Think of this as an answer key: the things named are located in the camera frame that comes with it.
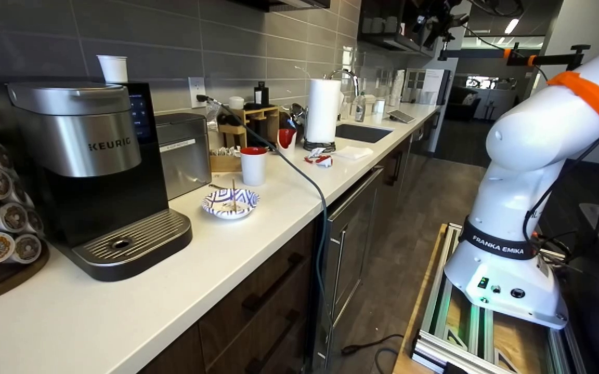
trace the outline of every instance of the gray floor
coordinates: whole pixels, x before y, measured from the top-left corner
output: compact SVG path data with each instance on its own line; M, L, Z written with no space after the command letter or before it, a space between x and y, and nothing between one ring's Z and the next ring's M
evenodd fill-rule
M359 324L349 343L369 343L387 335L403 335L428 251L434 249L441 222L463 222L468 214L484 167L460 164L440 157L416 156L413 189L394 212L394 228L380 240L366 278L354 299ZM380 346L397 349L401 339ZM380 346L362 349L342 358L342 374L376 374L375 356ZM391 354L382 354L384 371L394 365Z

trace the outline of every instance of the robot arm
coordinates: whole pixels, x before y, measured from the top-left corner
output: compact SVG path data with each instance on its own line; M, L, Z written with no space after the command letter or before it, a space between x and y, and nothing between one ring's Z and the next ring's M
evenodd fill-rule
M445 267L475 305L549 328L567 326L568 312L528 236L565 162L599 139L599 56L576 73L586 81L562 76L568 81L557 79L494 125L491 164Z

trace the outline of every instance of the white countertop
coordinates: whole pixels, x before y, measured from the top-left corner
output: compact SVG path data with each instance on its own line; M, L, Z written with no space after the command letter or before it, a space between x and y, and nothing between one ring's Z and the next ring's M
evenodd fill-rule
M338 137L338 150L375 151L359 164L335 157L332 168L318 168L305 162L305 150L291 160L335 202L435 105L401 110L415 120L369 123L394 131L380 143ZM268 156L267 182L255 186L261 204L253 215L234 222L208 215L201 204L211 190L171 202L191 217L193 240L130 281L99 282L52 249L47 267L0 296L0 371L137 371L321 214L316 189L280 156Z

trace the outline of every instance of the box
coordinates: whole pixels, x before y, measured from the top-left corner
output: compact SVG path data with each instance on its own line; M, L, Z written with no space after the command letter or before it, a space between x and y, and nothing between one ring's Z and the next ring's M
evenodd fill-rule
M207 117L174 111L157 117L162 174L168 199L212 180Z

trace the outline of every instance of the coffee maker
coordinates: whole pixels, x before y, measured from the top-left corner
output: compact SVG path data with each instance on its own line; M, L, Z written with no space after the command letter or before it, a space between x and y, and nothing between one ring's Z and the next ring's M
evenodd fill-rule
M146 82L7 82L0 143L49 240L99 281L143 271L191 240L168 209Z

